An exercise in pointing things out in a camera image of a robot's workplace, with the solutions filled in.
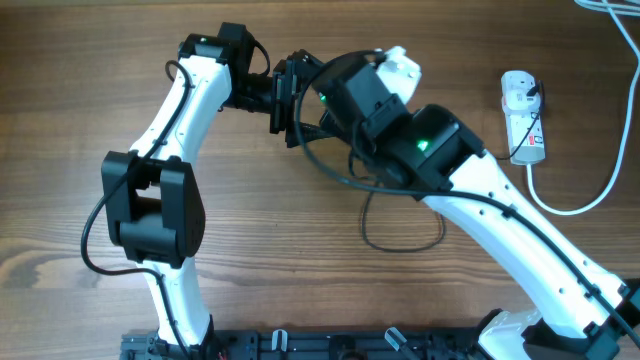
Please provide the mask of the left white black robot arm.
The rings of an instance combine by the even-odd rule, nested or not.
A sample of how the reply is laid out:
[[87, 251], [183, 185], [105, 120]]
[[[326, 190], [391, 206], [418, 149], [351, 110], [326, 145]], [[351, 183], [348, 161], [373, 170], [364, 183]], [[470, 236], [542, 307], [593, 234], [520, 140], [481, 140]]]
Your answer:
[[145, 133], [126, 152], [109, 152], [101, 166], [104, 194], [84, 225], [80, 251], [85, 266], [108, 275], [90, 260], [88, 240], [99, 212], [107, 215], [111, 242], [124, 250], [151, 290], [159, 317], [153, 335], [132, 337], [124, 359], [225, 359], [198, 284], [195, 255], [205, 231], [205, 209], [194, 167], [216, 115], [224, 108], [270, 117], [270, 130], [292, 130], [294, 101], [321, 61], [298, 50], [277, 65], [253, 73], [263, 45], [247, 27], [225, 22], [215, 36], [191, 34], [176, 59], [165, 65], [172, 86]]

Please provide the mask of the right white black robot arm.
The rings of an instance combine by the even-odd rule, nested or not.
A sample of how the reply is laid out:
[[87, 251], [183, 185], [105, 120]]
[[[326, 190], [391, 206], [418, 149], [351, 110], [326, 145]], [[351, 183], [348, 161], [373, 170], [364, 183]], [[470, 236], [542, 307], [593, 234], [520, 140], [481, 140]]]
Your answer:
[[410, 196], [472, 237], [533, 302], [500, 310], [476, 338], [490, 359], [611, 359], [635, 338], [639, 284], [592, 262], [513, 186], [482, 141], [449, 110], [410, 112], [392, 67], [374, 50], [341, 55], [307, 80], [333, 127], [372, 174], [367, 192]]

